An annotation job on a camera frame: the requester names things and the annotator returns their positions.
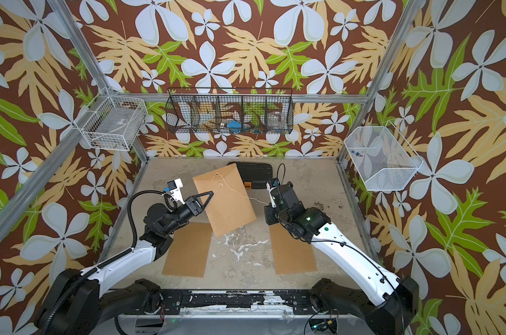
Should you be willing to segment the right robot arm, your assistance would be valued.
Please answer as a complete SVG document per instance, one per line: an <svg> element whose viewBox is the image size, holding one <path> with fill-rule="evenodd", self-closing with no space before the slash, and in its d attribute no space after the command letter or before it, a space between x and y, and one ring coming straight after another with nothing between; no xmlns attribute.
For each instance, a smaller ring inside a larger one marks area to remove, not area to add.
<svg viewBox="0 0 506 335"><path fill-rule="evenodd" d="M357 289L321 279L310 290L315 314L337 312L364 320L374 334L403 334L417 314L419 286L382 267L351 242L316 207L299 201L293 184L272 178L266 184L270 203L265 206L269 226L279 224L295 240L327 255L355 283Z"/></svg>

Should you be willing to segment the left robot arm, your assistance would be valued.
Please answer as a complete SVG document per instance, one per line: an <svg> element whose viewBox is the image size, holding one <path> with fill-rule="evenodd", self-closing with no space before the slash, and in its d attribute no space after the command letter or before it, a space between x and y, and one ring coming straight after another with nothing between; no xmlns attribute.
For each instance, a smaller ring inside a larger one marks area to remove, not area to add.
<svg viewBox="0 0 506 335"><path fill-rule="evenodd" d="M173 233L202 214L213 192L208 191L174 201L159 192L165 201L152 205L143 219L142 235L133 229L133 244L126 250L83 270L66 269L47 294L34 325L42 334L90 334L98 325L131 312L162 311L161 288L140 279L126 288L115 285L162 257L173 243Z"/></svg>

